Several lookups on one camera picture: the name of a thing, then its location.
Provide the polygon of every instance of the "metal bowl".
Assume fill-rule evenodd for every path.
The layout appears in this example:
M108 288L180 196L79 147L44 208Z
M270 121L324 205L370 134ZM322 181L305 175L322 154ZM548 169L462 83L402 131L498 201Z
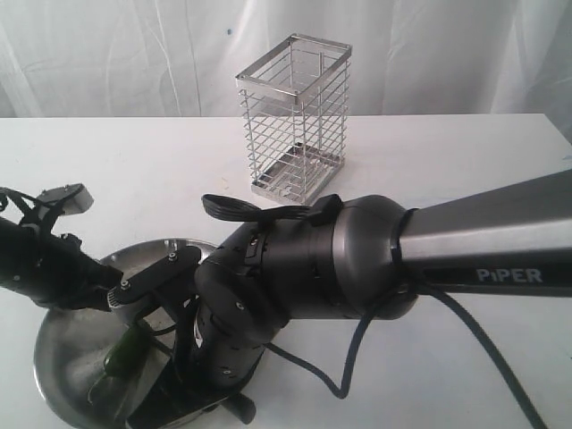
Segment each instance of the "metal bowl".
M188 239L153 240L124 248L101 262L122 270L128 279L178 248L196 246L202 259L215 246ZM148 321L154 328L172 321L162 311L155 311ZM96 405L88 393L103 374L103 361L127 327L119 318L101 311L49 310L42 323L34 351L34 374L39 391L48 406L67 424L80 429L124 428L124 404L130 413L145 397L161 372L166 357L153 350L139 377L129 385L111 385L103 401ZM166 338L172 342L172 336Z

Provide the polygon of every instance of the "white tabletop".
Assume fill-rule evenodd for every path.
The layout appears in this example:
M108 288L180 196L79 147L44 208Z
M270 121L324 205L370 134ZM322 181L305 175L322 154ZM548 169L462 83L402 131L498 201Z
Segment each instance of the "white tabletop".
M166 237L218 243L237 225L204 214L220 193L260 206L251 193L238 118L0 120L0 185L38 194L83 182L96 203L62 218L102 257ZM541 114L383 116L349 119L347 164L324 193L382 194L423 207L572 166L572 147ZM7 215L13 221L14 211ZM64 428L32 372L45 310L0 290L0 425ZM496 341L549 427L572 421L572 301L457 296ZM338 380L354 321L293 321L276 338ZM440 303L421 298L394 322L375 322L362 344L351 392L335 399L311 374L267 354L245 392L252 428L527 427L488 356ZM242 427L223 409L192 427Z

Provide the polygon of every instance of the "white backdrop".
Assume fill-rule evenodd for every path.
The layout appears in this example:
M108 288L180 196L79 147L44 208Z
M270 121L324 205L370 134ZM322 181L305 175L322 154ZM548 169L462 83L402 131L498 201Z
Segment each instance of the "white backdrop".
M543 112L572 140L568 0L0 0L0 116L240 113L292 32L354 46L353 114Z

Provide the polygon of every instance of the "wire rack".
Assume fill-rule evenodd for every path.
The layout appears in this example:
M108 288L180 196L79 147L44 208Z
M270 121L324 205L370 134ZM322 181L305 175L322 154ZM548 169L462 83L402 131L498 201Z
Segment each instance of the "wire rack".
M237 76L257 194L309 204L343 166L350 56L293 34Z

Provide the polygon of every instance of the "piper logo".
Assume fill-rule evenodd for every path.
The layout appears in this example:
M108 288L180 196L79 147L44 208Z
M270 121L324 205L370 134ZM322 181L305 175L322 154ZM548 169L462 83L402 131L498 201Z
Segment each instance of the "piper logo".
M487 270L479 268L476 270L479 282L499 282L499 283L542 283L543 274L535 268L497 268Z

